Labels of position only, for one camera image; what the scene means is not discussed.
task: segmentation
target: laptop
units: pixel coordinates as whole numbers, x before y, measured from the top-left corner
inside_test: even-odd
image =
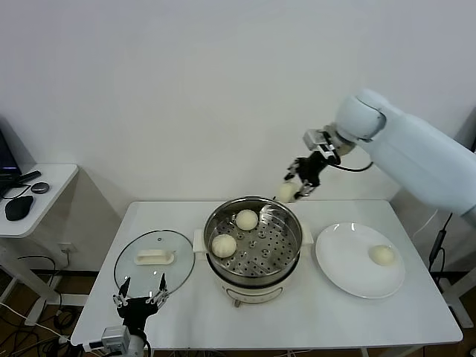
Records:
[[[22,174],[15,158],[0,131],[0,199],[12,187],[12,183]]]

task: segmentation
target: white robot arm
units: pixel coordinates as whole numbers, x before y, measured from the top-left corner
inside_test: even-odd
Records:
[[[373,91],[348,97],[335,122],[324,130],[308,130],[304,141],[313,154],[296,159],[285,177],[299,175],[303,182],[296,199],[308,196],[319,185],[319,172],[328,164],[340,164],[339,156],[356,144],[420,201],[476,226],[475,154]]]

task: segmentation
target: computer mouse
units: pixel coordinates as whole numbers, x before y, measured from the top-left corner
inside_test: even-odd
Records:
[[[22,196],[12,199],[5,205],[5,216],[9,221],[19,221],[25,218],[30,212],[33,196]]]

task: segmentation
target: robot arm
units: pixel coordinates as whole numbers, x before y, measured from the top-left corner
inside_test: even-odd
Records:
[[[348,97],[335,122],[324,131],[308,130],[304,141],[313,154],[297,159],[285,178],[299,175],[303,182],[296,199],[308,196],[319,185],[315,178],[308,179],[311,170],[301,170],[300,164],[312,163],[319,173],[327,164],[340,162],[335,155],[326,157],[323,153],[345,155],[358,145],[377,167],[420,201],[454,212],[476,225],[475,154],[373,91],[363,90]]]
[[[105,347],[111,356],[142,357],[147,344],[150,357],[150,345],[144,332],[146,320],[156,314],[169,297],[165,274],[155,292],[147,297],[127,298],[131,278],[128,277],[119,288],[119,293],[112,296],[119,316],[123,319],[122,326],[107,327],[101,342],[89,344],[89,348]]]

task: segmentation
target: glass lid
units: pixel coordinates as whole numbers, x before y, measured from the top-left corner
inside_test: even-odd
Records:
[[[161,282],[162,274],[169,292],[177,290],[190,275],[195,255],[192,243],[175,231],[151,231],[133,240],[122,250],[114,267],[119,287],[131,278],[129,298],[150,296]]]

